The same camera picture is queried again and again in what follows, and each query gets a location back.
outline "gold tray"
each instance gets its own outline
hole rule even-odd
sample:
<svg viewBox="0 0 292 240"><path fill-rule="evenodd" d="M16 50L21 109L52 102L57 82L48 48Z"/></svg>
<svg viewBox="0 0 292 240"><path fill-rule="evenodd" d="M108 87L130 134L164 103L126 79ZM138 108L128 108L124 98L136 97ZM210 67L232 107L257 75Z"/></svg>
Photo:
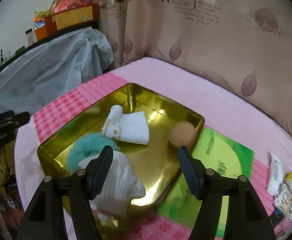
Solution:
<svg viewBox="0 0 292 240"><path fill-rule="evenodd" d="M123 221L104 225L105 231L107 228L123 229L125 221L159 203L168 191L179 171L177 150L168 141L170 130L180 121L189 121L196 131L204 124L204 118L187 107L139 85L127 84L80 113L39 146L37 153L45 175L56 179L69 176L65 165L69 150L84 134L101 131L113 105L121 105L125 114L143 111L149 125L150 140L148 145L116 141L121 152L132 161L134 171L145 186L146 195L132 200ZM64 205L69 211L66 197Z"/></svg>

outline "green package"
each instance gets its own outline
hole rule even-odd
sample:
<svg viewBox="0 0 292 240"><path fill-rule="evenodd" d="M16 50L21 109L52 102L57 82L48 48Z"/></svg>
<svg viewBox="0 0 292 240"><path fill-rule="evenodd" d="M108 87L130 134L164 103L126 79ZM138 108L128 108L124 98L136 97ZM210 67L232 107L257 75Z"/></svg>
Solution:
<svg viewBox="0 0 292 240"><path fill-rule="evenodd" d="M212 168L220 175L250 178L253 151L228 137L205 127L197 141L192 155L202 161L206 168ZM228 212L228 196L223 197L216 236L223 237ZM193 228L201 201L191 195L183 174L179 176L169 194L159 205L157 213L182 225Z"/></svg>

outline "fuzzy teal ring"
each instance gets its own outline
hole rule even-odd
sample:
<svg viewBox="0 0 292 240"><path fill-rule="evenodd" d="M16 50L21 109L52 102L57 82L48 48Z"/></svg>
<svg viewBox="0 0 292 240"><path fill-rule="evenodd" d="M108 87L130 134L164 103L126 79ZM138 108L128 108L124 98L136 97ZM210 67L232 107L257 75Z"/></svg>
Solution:
<svg viewBox="0 0 292 240"><path fill-rule="evenodd" d="M120 151L117 144L100 133L89 133L80 137L66 159L66 169L70 174L73 174L79 169L78 163L87 157L99 154L105 145L110 145L114 151Z"/></svg>

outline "beige curtain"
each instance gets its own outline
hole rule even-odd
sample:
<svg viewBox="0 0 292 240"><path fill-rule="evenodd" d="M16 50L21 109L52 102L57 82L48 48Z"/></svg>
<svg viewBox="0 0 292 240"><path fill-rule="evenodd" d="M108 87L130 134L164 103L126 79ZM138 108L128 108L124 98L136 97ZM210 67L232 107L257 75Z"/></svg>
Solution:
<svg viewBox="0 0 292 240"><path fill-rule="evenodd" d="M115 67L144 56L170 62L249 101L292 136L289 0L83 1L100 5Z"/></svg>

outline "checkered pink cloth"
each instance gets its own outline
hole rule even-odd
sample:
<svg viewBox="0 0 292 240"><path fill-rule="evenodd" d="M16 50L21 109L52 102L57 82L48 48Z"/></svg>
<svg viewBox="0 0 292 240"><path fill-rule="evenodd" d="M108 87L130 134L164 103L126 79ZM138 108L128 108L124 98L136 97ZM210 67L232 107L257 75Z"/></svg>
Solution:
<svg viewBox="0 0 292 240"><path fill-rule="evenodd" d="M43 143L79 113L127 83L128 81L113 73L106 73L78 86L43 107L34 115L40 142ZM274 208L272 198L266 192L268 174L268 167L254 159L251 183L270 215ZM285 228L278 226L276 231L281 229ZM186 240L190 232L190 228L150 212L126 233L124 240Z"/></svg>

